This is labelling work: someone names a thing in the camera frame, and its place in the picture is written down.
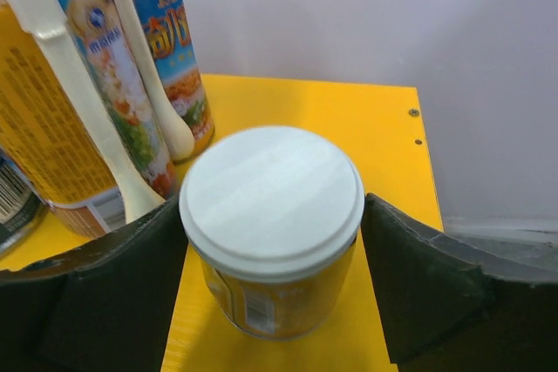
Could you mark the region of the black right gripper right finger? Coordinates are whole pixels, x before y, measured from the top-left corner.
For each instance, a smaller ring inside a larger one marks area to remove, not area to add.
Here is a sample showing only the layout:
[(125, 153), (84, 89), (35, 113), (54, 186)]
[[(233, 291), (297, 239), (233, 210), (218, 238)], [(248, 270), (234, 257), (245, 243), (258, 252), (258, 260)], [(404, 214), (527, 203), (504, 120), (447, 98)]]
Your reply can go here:
[(441, 233), (368, 194), (364, 250), (401, 371), (554, 371), (557, 273)]

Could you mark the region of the tall orange can with spoon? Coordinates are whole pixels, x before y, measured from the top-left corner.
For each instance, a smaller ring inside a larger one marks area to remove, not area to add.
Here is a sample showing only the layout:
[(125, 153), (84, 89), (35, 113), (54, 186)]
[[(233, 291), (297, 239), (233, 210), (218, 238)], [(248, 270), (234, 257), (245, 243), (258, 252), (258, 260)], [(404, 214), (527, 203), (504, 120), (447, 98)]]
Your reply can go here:
[(200, 154), (214, 135), (183, 0), (114, 0), (171, 158)]

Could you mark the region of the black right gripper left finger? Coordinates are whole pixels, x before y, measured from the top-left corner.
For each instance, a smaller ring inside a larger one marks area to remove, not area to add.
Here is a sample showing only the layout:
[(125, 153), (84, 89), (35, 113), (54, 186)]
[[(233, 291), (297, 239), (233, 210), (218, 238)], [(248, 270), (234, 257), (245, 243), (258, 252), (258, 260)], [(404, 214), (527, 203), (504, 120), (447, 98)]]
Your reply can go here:
[(1, 273), (3, 371), (158, 371), (188, 240), (177, 198)]

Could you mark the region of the blue soup can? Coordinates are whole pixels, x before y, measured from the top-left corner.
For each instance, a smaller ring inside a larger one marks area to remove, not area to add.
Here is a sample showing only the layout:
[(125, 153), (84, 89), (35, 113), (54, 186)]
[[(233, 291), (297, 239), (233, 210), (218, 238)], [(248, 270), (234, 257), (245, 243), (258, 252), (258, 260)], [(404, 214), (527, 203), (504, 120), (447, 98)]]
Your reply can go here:
[(1, 257), (21, 245), (39, 226), (47, 208), (27, 177), (1, 150)]

